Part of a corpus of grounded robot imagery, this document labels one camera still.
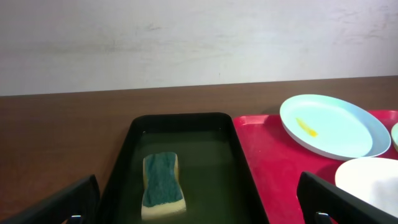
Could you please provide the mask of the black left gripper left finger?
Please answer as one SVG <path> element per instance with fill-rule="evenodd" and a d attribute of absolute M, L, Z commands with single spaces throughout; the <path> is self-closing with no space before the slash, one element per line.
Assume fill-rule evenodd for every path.
<path fill-rule="evenodd" d="M 41 200 L 2 223 L 94 223 L 100 201 L 100 189 L 89 175 Z"/>

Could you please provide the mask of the white plate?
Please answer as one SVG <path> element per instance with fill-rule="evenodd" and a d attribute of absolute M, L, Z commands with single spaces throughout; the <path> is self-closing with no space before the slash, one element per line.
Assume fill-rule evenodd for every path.
<path fill-rule="evenodd" d="M 364 157 L 344 162 L 335 173 L 340 189 L 397 216 L 397 161 Z"/>

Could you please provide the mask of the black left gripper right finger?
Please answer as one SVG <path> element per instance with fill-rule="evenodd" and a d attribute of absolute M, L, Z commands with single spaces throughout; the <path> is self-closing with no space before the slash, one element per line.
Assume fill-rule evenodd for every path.
<path fill-rule="evenodd" d="M 339 189 L 310 172 L 302 172 L 297 198 L 305 223 L 390 224 L 397 218 Z"/>

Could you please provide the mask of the green and yellow sponge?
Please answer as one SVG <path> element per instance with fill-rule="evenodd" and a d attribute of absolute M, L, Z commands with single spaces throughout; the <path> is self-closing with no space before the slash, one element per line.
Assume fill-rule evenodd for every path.
<path fill-rule="evenodd" d="M 150 154 L 142 162 L 144 193 L 141 218 L 155 220 L 187 211 L 179 182 L 178 155 L 174 152 Z"/>

